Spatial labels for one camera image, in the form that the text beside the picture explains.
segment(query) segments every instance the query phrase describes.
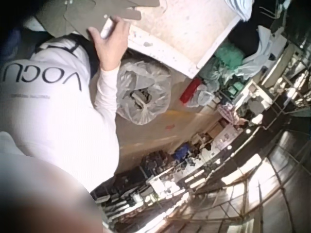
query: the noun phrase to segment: hand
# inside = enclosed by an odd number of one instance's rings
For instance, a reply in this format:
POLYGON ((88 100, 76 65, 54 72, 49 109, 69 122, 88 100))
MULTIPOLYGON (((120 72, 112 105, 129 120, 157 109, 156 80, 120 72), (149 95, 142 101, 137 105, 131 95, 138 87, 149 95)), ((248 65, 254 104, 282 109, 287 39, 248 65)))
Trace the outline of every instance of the hand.
POLYGON ((130 23, 120 17, 112 17, 115 28, 107 39, 102 39, 96 28, 90 27, 90 32, 95 49, 100 60, 102 70, 111 71, 120 65, 121 58, 127 49, 127 37, 130 30, 130 23))

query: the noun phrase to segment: finger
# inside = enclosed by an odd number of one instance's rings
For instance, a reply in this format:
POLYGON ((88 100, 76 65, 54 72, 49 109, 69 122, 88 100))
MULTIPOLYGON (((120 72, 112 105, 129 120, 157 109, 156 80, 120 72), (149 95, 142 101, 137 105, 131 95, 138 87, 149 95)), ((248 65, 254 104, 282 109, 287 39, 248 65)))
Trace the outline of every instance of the finger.
POLYGON ((98 45, 99 43, 103 41, 103 39, 101 38, 101 34, 96 28, 89 27, 88 31, 91 34, 95 45, 98 45))
POLYGON ((124 24, 125 24, 125 22, 124 22, 123 19, 121 21, 119 21, 119 22, 116 22, 115 28, 114 28, 114 30, 113 30, 111 35, 113 35, 113 34, 121 34, 122 31, 123 31, 124 24))
POLYGON ((130 27, 131 27, 131 24, 130 24, 129 22, 125 22, 123 29, 124 29, 124 32, 125 32, 127 35, 128 35, 129 32, 130 32, 130 27))
POLYGON ((116 23, 123 21, 123 19, 119 16, 112 16, 111 19, 116 23))

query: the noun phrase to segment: cardboard piece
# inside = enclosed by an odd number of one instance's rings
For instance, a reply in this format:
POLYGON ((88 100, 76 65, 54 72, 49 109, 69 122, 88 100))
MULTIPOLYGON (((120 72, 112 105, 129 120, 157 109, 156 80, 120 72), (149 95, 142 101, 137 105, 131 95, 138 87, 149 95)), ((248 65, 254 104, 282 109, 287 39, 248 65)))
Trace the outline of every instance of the cardboard piece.
POLYGON ((89 39, 88 27, 101 31, 110 16, 140 20, 140 11, 130 8, 159 5, 159 0, 50 0, 36 17, 54 37, 77 31, 89 39))

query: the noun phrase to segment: red bottle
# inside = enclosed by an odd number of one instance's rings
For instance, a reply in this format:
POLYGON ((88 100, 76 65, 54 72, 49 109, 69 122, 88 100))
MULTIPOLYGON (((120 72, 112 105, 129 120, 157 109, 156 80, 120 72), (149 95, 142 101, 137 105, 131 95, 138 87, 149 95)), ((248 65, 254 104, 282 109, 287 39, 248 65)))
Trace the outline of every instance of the red bottle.
POLYGON ((184 93, 181 95, 181 97, 179 98, 179 100, 185 104, 187 103, 192 96, 194 95, 196 89, 198 88, 198 86, 202 84, 202 80, 200 78, 195 77, 191 83, 187 86, 186 90, 184 91, 184 93))

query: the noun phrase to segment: blue object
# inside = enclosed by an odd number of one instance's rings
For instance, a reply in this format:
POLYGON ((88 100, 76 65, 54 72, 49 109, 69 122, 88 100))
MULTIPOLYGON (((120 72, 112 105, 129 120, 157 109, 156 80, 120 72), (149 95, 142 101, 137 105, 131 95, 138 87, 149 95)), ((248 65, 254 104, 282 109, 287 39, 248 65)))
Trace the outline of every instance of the blue object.
POLYGON ((190 150, 190 145, 189 145, 189 143, 184 143, 180 148, 178 148, 177 150, 176 150, 176 152, 173 154, 173 158, 175 159, 175 160, 178 160, 179 162, 182 162, 184 159, 185 159, 185 157, 186 157, 186 155, 187 155, 187 153, 188 153, 188 151, 190 150))

